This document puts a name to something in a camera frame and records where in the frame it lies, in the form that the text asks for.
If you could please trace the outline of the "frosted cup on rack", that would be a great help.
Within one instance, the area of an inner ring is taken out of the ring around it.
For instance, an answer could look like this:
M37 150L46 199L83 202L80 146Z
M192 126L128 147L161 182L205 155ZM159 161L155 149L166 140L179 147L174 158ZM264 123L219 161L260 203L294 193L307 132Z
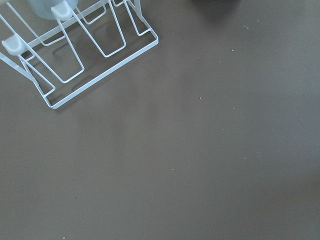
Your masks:
M28 0L36 15L43 19L66 21L72 17L78 0Z

